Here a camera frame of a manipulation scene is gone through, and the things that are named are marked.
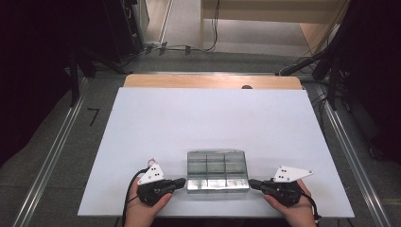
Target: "white table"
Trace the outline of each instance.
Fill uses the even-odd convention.
[[[186,153],[245,151],[249,178],[278,166],[312,169],[304,179],[319,214],[350,218],[345,195],[309,99],[302,90],[121,88],[78,211],[120,216],[128,183],[150,158],[169,179],[186,178]],[[277,218],[262,193],[197,197],[177,190],[160,217]]]

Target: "gray floor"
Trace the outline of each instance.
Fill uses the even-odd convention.
[[[174,0],[163,42],[201,48],[201,1]],[[203,47],[213,45],[212,20],[204,20]],[[303,56],[309,48],[297,23],[218,20],[216,52]]]

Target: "wire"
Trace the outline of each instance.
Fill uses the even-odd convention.
[[[220,0],[218,0],[218,2],[216,3],[216,9],[215,9],[215,17],[212,19],[212,29],[213,29],[213,45],[207,49],[199,49],[197,47],[194,46],[190,46],[190,45],[184,45],[184,44],[178,44],[178,45],[170,45],[170,46],[158,46],[158,45],[150,45],[151,49],[147,49],[144,50],[136,55],[130,56],[129,60],[120,65],[120,68],[123,68],[125,66],[127,66],[128,64],[130,64],[132,62],[132,60],[135,57],[138,57],[140,55],[143,55],[145,53],[147,53],[148,51],[151,50],[157,50],[157,49],[165,49],[165,50],[176,50],[176,51],[186,51],[187,47],[190,47],[191,50],[193,51],[200,51],[200,52],[209,52],[209,51],[214,51],[216,49],[216,43],[218,42],[218,13],[219,13],[219,9],[220,9]]]
[[[127,218],[127,217],[126,217],[126,213],[127,213],[127,204],[128,204],[130,201],[132,201],[132,200],[134,200],[135,198],[137,198],[137,196],[136,196],[135,198],[133,198],[133,199],[130,200],[130,192],[131,192],[131,188],[132,188],[133,182],[134,182],[135,179],[139,176],[139,174],[141,174],[141,173],[146,173],[148,170],[149,170],[149,167],[139,170],[139,171],[133,176],[133,178],[132,178],[132,180],[131,180],[131,182],[130,182],[130,185],[128,186],[127,195],[126,195],[125,202],[124,202],[123,216],[122,216],[122,218],[121,218],[121,223],[122,223],[122,226],[123,226],[123,227],[125,226],[125,221],[126,221],[126,218]]]
[[[351,227],[354,227],[354,224],[352,223],[352,221],[348,218],[348,223],[350,224]]]
[[[304,191],[301,192],[301,195],[306,197],[309,200],[310,204],[312,204],[313,217],[315,218],[316,226],[319,226],[319,220],[321,219],[321,216],[318,214],[318,206],[316,205],[316,202],[310,196],[308,196]]]
[[[133,201],[133,200],[135,200],[136,198],[138,198],[138,196],[136,196],[136,197],[130,199],[129,201],[127,201],[127,203],[130,203],[130,201]]]
[[[287,65],[286,67],[282,68],[282,69],[278,72],[278,76],[281,77],[281,72],[282,72],[284,69],[286,69],[286,68],[288,68],[288,67],[291,67],[291,66],[295,66],[295,65],[297,65],[297,64]]]

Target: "black cable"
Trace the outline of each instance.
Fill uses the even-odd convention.
[[[301,192],[301,195],[306,197],[309,200],[310,204],[312,204],[313,217],[315,219],[316,226],[319,226],[319,220],[321,219],[321,216],[318,214],[318,206],[316,205],[316,202],[310,196],[308,196],[304,191]]]
[[[327,95],[327,93],[322,93],[322,94],[320,94],[319,96],[317,96],[315,99],[313,99],[310,103],[314,103],[316,100],[318,100],[319,98],[321,98],[322,96],[326,96]]]
[[[220,0],[218,0],[218,2],[216,4],[215,17],[212,19],[213,45],[210,48],[208,48],[208,49],[199,49],[199,48],[194,47],[194,46],[181,44],[181,45],[171,45],[171,46],[157,46],[157,45],[154,45],[154,46],[152,46],[152,48],[150,50],[156,50],[156,49],[162,49],[163,48],[165,50],[186,51],[186,49],[178,49],[178,48],[173,48],[173,47],[185,47],[186,48],[187,46],[189,46],[191,48],[191,50],[193,50],[193,51],[201,51],[201,52],[214,51],[215,48],[216,48],[216,43],[218,42],[218,13],[219,13],[219,9],[220,9]],[[148,49],[145,50],[145,51],[142,51],[142,52],[140,52],[140,53],[138,53],[136,55],[130,56],[128,58],[128,61],[126,63],[124,63],[124,64],[121,64],[119,67],[123,68],[123,67],[127,66],[128,64],[131,63],[131,61],[135,57],[137,57],[139,55],[142,55],[144,53],[147,53],[147,52],[148,52]]]
[[[127,201],[127,204],[128,204],[128,203],[130,203],[130,201],[133,201],[133,200],[135,200],[136,198],[138,198],[138,196],[136,196],[136,197],[134,197],[134,198],[130,199],[129,201]]]
[[[133,182],[135,181],[135,179],[139,176],[139,174],[141,174],[141,173],[146,173],[147,171],[148,171],[148,167],[147,168],[144,168],[144,169],[141,169],[141,170],[139,170],[134,176],[133,176],[133,178],[132,178],[132,180],[131,180],[131,182],[130,182],[130,185],[128,186],[128,189],[127,189],[127,195],[126,195],[126,198],[125,198],[125,202],[124,202],[124,211],[123,211],[123,216],[122,216],[122,218],[121,218],[121,223],[122,223],[122,226],[124,227],[124,225],[125,225],[125,221],[126,221],[126,213],[127,213],[127,205],[128,205],[128,203],[130,202],[130,201],[132,201],[133,199],[135,199],[135,198],[133,198],[132,200],[130,200],[130,192],[131,192],[131,187],[132,187],[132,185],[133,185]]]
[[[325,141],[326,144],[327,144],[327,137],[326,137],[326,135],[325,135],[325,131],[324,131],[324,122],[323,122],[323,111],[324,111],[324,108],[325,108],[325,103],[326,103],[326,101],[327,101],[327,97],[324,98],[324,99],[322,99],[322,102],[320,103],[320,106],[319,106],[319,116],[320,116],[320,118],[321,118],[321,129],[322,129],[322,134],[323,134],[323,137],[324,137],[324,141]]]
[[[354,227],[354,224],[351,222],[351,220],[348,218],[348,223],[350,224],[351,227]]]

